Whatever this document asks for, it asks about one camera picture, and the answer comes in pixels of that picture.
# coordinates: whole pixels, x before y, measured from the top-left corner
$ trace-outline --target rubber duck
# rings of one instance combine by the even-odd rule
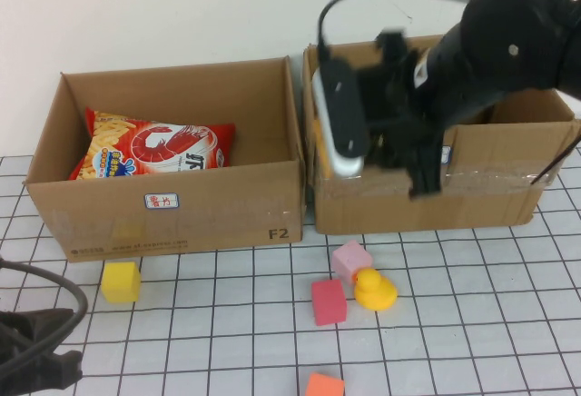
[[[373,268],[361,269],[355,280],[355,300],[374,312],[387,310],[398,299],[393,282]]]

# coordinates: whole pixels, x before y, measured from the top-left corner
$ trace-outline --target foam block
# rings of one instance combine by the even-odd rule
[[[108,302],[137,302],[141,281],[134,262],[108,262],[103,270],[101,292]]]
[[[312,373],[305,396],[343,396],[345,382],[337,378]]]
[[[373,257],[359,243],[351,240],[333,251],[331,268],[346,283],[353,284],[361,269],[371,267]]]
[[[340,280],[314,282],[311,292],[317,326],[347,320],[347,300]]]

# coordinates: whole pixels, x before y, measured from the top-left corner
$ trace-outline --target snack bag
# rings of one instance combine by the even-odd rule
[[[69,179],[181,172],[228,166],[233,124],[194,126],[86,111],[89,152]]]

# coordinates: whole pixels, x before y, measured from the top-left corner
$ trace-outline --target cardboard box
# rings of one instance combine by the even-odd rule
[[[412,39],[418,48],[439,37]],[[375,64],[373,44],[343,45],[334,55],[354,67]],[[488,113],[450,128],[444,140],[443,193],[410,201],[403,171],[366,167],[358,178],[322,176],[317,152],[311,79],[318,67],[316,48],[304,53],[304,125],[308,182],[314,187],[317,230],[326,234],[386,233],[518,225],[532,219],[543,188],[532,180],[579,134],[580,124],[555,92],[512,94]]]
[[[66,181],[88,149],[84,110],[236,124],[231,167]],[[63,74],[26,185],[71,262],[297,242],[304,165],[289,59]],[[169,193],[174,210],[148,209]]]

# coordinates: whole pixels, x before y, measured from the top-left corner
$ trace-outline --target white grid surface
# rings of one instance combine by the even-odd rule
[[[84,352],[85,378],[44,396],[297,396],[313,371],[346,396],[581,394],[581,154],[515,228],[327,237],[312,212],[292,246],[135,259],[136,304],[98,292],[102,262],[68,264],[22,186],[31,157],[0,160],[0,255],[80,284],[90,313],[57,352]],[[318,328],[312,282],[355,239],[399,288],[391,310],[349,299]],[[68,292],[0,273],[0,308],[74,307]]]

